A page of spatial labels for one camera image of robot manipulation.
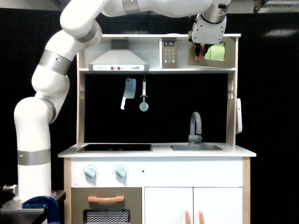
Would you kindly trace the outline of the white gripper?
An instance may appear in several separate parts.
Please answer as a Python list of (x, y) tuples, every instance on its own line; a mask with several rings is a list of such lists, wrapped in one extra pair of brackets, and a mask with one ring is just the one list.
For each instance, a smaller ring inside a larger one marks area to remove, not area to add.
[(191, 32), (191, 41), (195, 44), (195, 61), (201, 61), (201, 44), (204, 44), (204, 53), (206, 55), (213, 44), (218, 44), (222, 41), (226, 29), (227, 19), (220, 23), (213, 24), (205, 21), (201, 14), (198, 14), (196, 21), (193, 24)]

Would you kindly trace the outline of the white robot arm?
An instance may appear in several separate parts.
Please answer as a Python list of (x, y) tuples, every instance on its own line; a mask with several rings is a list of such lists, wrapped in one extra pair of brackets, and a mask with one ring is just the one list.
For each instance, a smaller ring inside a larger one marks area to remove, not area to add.
[(191, 41), (218, 44), (226, 28), (228, 0), (72, 0), (60, 16), (61, 30), (45, 46), (32, 76), (34, 97), (14, 110), (18, 156), (18, 197), (22, 201), (50, 196), (49, 125), (57, 118), (70, 87), (66, 73), (75, 55), (98, 44), (99, 14), (108, 17), (152, 11), (168, 17), (195, 15)]

